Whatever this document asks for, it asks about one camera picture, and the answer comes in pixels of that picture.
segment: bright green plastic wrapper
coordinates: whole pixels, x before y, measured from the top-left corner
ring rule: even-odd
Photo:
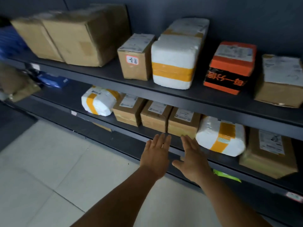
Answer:
[[[218,175],[218,176],[220,176],[220,177],[225,177],[225,178],[229,178],[229,179],[233,179],[233,180],[235,180],[235,181],[238,181],[238,182],[241,182],[241,180],[240,179],[238,179],[238,178],[236,178],[236,177],[234,177],[234,176],[231,176],[231,175],[229,175],[229,174],[225,174],[225,173],[223,173],[223,172],[221,172],[221,171],[218,171],[218,170],[213,170],[214,171],[214,173],[216,174],[216,175]]]

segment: person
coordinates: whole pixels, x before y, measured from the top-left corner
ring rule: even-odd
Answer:
[[[202,188],[222,227],[271,226],[212,172],[196,140],[189,136],[182,136],[181,140],[185,151],[184,161],[174,160],[172,165]],[[147,141],[139,168],[71,227],[133,226],[150,189],[167,171],[170,142],[171,136],[165,138],[164,134]]]

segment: person's left arm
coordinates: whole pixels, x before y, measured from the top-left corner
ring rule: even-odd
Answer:
[[[71,227],[133,226],[150,189],[166,173],[170,141],[164,134],[147,141],[140,167]]]

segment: orange and black box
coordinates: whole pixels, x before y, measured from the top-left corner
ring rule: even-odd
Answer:
[[[255,67],[257,47],[238,42],[220,43],[209,65],[204,86],[237,95]]]

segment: white floor tile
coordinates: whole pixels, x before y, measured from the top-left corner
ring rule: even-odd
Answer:
[[[83,211],[53,193],[27,227],[70,227]]]
[[[56,192],[86,212],[137,168],[138,164],[92,144]]]
[[[89,142],[38,121],[0,156],[55,189],[89,146]]]
[[[158,180],[144,201],[135,227],[220,227],[206,195],[172,179]]]
[[[0,167],[0,225],[25,227],[52,191],[28,172]]]

